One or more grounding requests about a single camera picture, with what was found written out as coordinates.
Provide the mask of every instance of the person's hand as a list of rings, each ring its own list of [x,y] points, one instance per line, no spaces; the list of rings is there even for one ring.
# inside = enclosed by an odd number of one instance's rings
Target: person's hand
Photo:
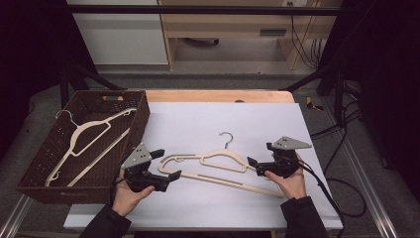
[[[124,170],[120,170],[120,179],[124,179]],[[128,215],[139,202],[148,197],[155,188],[150,185],[140,192],[133,192],[126,181],[117,183],[114,204],[112,209],[121,216]]]
[[[303,163],[299,155],[297,155],[297,158],[299,159],[299,163]],[[303,169],[301,167],[299,167],[299,169],[289,178],[279,177],[278,175],[270,171],[265,171],[264,175],[273,182],[277,183],[278,186],[280,186],[287,199],[293,197],[299,199],[307,196],[305,177],[303,175]]]

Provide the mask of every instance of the wooden cabinet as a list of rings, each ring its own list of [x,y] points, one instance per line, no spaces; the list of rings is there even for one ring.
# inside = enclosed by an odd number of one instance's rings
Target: wooden cabinet
[[[342,0],[307,0],[306,7],[339,7]],[[158,0],[160,5],[284,6],[283,0]],[[161,15],[169,66],[173,68],[178,38],[277,38],[289,69],[295,69],[302,49],[296,40],[328,39],[335,17],[266,15]]]

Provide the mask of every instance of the white table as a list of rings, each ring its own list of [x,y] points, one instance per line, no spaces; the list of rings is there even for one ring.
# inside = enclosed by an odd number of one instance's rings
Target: white table
[[[312,144],[296,103],[150,102],[150,107],[151,117],[143,142],[150,151],[165,149],[165,156],[205,154],[223,149],[230,137],[219,136],[221,132],[233,134],[234,140],[228,149],[245,161],[251,157],[259,162],[272,162],[271,151],[266,149],[265,143],[282,136]],[[327,185],[314,148],[296,152]],[[161,175],[157,170],[160,159],[154,160],[150,167],[153,174]],[[215,160],[232,162],[223,158]],[[199,166],[194,161],[167,167],[189,172],[198,170],[217,178],[276,189],[273,182],[251,171],[226,172]],[[315,178],[309,174],[305,177],[308,194],[326,228],[343,228]],[[275,230],[286,227],[279,207],[285,201],[285,198],[180,178],[169,185],[167,192],[153,192],[141,201],[127,218],[133,222],[132,230]],[[83,229],[102,206],[73,205],[64,227]]]

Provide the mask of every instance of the beige hanger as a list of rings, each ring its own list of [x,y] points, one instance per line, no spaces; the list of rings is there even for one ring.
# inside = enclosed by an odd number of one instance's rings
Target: beige hanger
[[[74,186],[79,180],[81,180],[84,175],[86,175],[90,169],[92,169],[106,154],[108,154],[109,151],[112,150],[112,148],[114,148],[121,140],[123,140],[124,137],[126,137],[129,134],[130,128],[125,130],[123,132],[123,134],[121,134],[115,141],[113,141],[111,143],[111,145],[109,145],[109,147],[107,147],[105,149],[105,151],[103,151],[98,157],[95,158],[95,160],[93,160],[92,163],[90,163],[89,166],[87,166],[76,178],[74,178],[74,180],[68,184],[68,186]]]
[[[175,170],[166,169],[164,167],[168,162],[176,161],[176,162],[180,163],[180,162],[183,162],[184,160],[194,160],[195,159],[195,160],[199,160],[200,164],[203,165],[203,166],[213,167],[213,168],[216,168],[216,169],[222,169],[222,170],[227,170],[227,171],[232,171],[232,172],[237,172],[237,173],[244,173],[247,169],[255,171],[256,169],[251,167],[244,160],[242,160],[240,156],[238,156],[234,152],[229,151],[227,149],[228,144],[230,142],[232,142],[232,140],[229,141],[228,143],[226,143],[225,149],[215,150],[215,151],[212,151],[212,152],[207,153],[207,154],[168,156],[168,157],[166,157],[166,158],[164,158],[163,160],[160,161],[157,169],[161,173],[172,174],[172,173],[175,172]],[[208,162],[205,161],[206,159],[216,157],[216,156],[226,156],[230,159],[233,159],[241,167],[238,169],[238,168],[233,168],[233,167],[227,167],[227,166],[212,164],[212,163],[208,163]],[[205,175],[188,173],[185,170],[182,170],[181,176],[185,177],[185,178],[189,178],[189,179],[198,179],[198,180],[203,180],[203,181],[214,182],[214,183],[218,183],[220,185],[226,185],[226,186],[235,187],[235,188],[239,188],[239,189],[243,189],[243,190],[247,190],[247,191],[252,191],[252,192],[256,192],[256,193],[261,193],[261,194],[265,194],[265,195],[270,195],[270,196],[275,196],[275,197],[284,197],[284,194],[279,187],[278,187],[278,191],[274,191],[274,190],[270,190],[270,189],[266,189],[266,188],[262,188],[262,187],[257,187],[257,186],[253,186],[253,185],[248,185],[248,184],[243,184],[241,182],[227,180],[227,179],[223,179],[223,178],[214,178],[214,177],[209,177],[209,176],[205,176]]]
[[[120,116],[127,116],[130,113],[132,113],[133,111],[136,111],[137,108],[135,107],[131,107],[131,108],[127,108],[111,117],[106,118],[105,120],[102,121],[90,121],[90,122],[86,122],[83,125],[77,125],[73,122],[72,120],[72,115],[69,111],[67,110],[61,110],[58,111],[55,115],[55,118],[58,116],[58,113],[65,111],[68,112],[70,115],[70,120],[71,122],[77,127],[76,130],[73,132],[73,134],[71,135],[70,138],[70,147],[68,148],[67,152],[64,154],[64,156],[61,158],[61,160],[58,162],[58,164],[55,166],[55,168],[52,170],[52,172],[50,173],[50,175],[47,177],[46,180],[46,184],[45,186],[50,186],[51,182],[58,179],[58,174],[59,174],[59,169],[62,167],[62,165],[64,164],[64,162],[68,159],[69,156],[74,156],[74,157],[78,157],[80,156],[84,151],[86,151],[93,143],[95,143],[100,137],[102,137],[109,129],[111,129],[111,124],[109,123],[111,120],[118,118]],[[101,132],[101,134],[99,134],[95,139],[93,139],[87,146],[85,146],[79,153],[74,153],[73,149],[76,145],[77,139],[80,136],[80,134],[93,126],[98,126],[98,125],[103,125],[106,124],[107,128]]]

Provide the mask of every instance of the woven basket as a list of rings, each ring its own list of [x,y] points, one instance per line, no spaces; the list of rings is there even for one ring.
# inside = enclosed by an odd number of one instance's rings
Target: woven basket
[[[69,156],[59,170],[58,179],[45,186],[47,177],[67,152],[76,125],[102,121],[127,108],[135,113],[110,121],[111,128],[78,157]],[[151,114],[144,91],[76,91],[63,108],[39,148],[16,190],[45,204],[109,203],[110,187],[118,175],[122,160],[142,141]],[[78,153],[102,133],[105,124],[84,130],[73,152]],[[129,134],[109,151],[74,186],[68,184],[92,161],[130,128]]]

